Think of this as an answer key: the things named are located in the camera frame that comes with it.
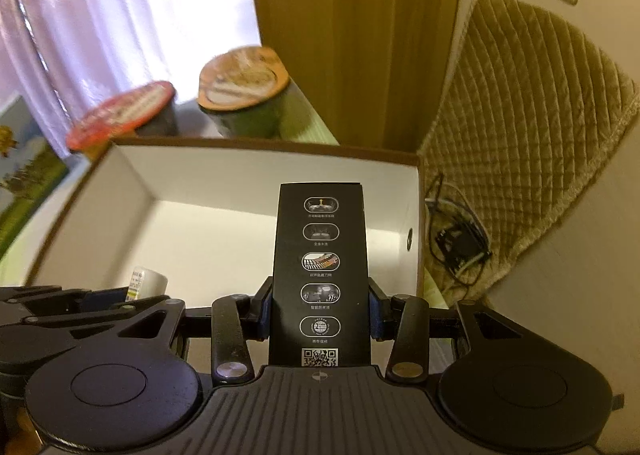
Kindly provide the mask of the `black product box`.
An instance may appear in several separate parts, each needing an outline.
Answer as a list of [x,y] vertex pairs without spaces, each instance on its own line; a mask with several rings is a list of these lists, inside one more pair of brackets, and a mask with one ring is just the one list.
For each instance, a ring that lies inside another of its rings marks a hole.
[[371,363],[363,189],[280,187],[269,323],[271,365]]

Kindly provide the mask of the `white pill bottle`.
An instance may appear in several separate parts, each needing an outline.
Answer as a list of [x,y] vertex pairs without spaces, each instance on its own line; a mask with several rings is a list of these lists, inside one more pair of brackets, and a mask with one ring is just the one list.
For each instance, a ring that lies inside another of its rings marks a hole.
[[165,275],[147,267],[135,267],[126,293],[127,301],[163,296],[168,285]]

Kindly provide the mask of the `brown cardboard storage box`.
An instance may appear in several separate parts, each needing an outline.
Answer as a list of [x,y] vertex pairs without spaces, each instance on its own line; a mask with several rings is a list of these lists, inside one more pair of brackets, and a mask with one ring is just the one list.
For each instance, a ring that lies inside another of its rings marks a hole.
[[83,175],[27,275],[30,285],[124,286],[136,267],[191,308],[254,293],[272,272],[280,187],[357,182],[368,271],[386,293],[416,293],[421,163],[401,152],[266,140],[125,139]]

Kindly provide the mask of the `green milk carton box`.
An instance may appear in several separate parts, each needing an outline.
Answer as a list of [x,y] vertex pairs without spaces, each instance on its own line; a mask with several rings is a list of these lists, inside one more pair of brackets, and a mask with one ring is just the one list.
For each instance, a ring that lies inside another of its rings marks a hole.
[[68,174],[19,94],[1,108],[1,256]]

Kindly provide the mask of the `red lid noodle bowl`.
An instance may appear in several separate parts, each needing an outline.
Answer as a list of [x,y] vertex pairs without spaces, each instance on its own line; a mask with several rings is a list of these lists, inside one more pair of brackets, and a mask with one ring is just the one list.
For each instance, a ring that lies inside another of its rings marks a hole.
[[91,156],[117,138],[176,136],[175,96],[175,87],[166,80],[119,93],[73,124],[65,138],[67,149]]

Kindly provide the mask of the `orange lid noodle bowl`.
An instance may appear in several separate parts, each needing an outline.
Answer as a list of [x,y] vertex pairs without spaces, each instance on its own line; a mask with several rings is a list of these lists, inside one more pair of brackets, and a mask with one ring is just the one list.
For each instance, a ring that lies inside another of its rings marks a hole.
[[246,46],[208,61],[198,78],[198,108],[226,138],[271,138],[280,111],[274,99],[290,75],[269,47]]

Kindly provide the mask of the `quilted chair cushion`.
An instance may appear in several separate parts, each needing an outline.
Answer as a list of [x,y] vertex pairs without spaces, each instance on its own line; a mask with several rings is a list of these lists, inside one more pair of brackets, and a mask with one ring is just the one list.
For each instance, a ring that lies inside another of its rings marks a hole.
[[475,0],[422,144],[426,271],[477,299],[596,181],[639,87],[587,35],[521,0]]

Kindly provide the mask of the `wooden door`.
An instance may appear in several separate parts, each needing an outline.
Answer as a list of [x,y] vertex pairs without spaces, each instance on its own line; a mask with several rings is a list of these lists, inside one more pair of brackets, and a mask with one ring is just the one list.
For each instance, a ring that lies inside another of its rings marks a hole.
[[260,38],[346,145],[416,150],[437,112],[458,0],[254,0]]

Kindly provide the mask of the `lilac sheer curtain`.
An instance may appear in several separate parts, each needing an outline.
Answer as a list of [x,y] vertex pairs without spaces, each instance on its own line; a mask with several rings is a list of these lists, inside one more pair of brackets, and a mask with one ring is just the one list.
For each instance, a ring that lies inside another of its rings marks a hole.
[[100,102],[153,80],[190,101],[207,61],[258,39],[254,0],[1,0],[1,94],[66,155]]

